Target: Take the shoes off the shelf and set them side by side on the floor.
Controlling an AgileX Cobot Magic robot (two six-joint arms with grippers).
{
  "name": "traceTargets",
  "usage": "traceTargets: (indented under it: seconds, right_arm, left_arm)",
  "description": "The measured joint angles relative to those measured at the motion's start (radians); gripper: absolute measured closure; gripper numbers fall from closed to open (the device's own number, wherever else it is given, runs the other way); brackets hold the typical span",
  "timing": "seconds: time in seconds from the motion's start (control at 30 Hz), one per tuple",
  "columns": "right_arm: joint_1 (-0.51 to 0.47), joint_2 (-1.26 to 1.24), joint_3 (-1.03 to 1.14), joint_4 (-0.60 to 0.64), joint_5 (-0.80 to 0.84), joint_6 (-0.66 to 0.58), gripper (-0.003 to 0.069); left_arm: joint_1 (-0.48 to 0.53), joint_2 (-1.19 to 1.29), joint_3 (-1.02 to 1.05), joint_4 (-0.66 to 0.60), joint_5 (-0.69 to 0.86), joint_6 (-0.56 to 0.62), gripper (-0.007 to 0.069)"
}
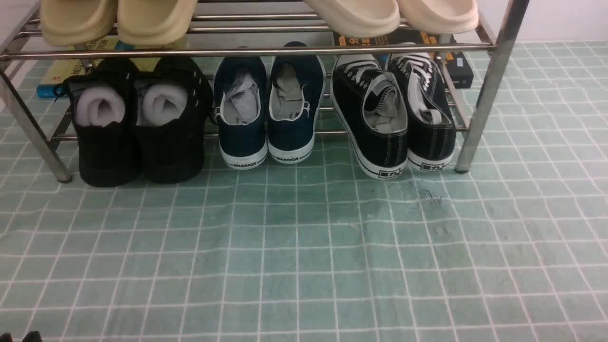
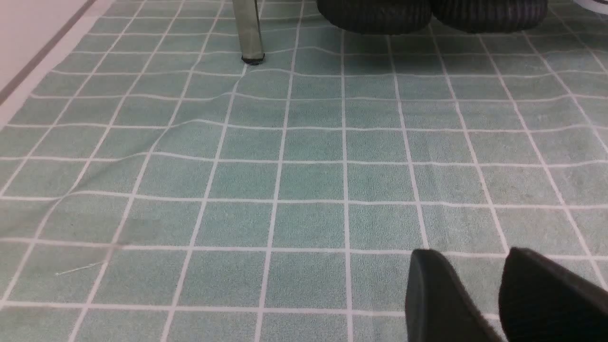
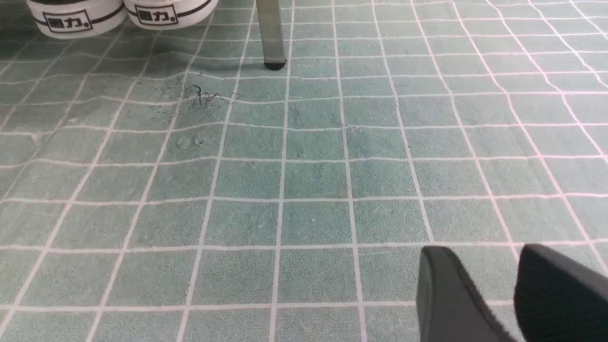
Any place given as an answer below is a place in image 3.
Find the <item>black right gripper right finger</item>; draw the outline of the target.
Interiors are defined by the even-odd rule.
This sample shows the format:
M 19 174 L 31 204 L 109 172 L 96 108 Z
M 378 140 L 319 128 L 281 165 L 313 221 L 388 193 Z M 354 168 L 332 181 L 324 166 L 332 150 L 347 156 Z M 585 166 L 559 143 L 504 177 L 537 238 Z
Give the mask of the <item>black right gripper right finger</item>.
M 539 243 L 521 250 L 515 317 L 527 342 L 605 342 L 608 280 Z

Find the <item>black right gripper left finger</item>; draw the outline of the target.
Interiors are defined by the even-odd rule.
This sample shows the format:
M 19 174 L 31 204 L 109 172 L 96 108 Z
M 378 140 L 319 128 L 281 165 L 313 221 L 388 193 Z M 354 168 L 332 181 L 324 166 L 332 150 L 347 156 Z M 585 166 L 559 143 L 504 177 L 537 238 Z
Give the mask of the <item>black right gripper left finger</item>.
M 513 342 L 448 247 L 420 251 L 416 308 L 422 342 Z

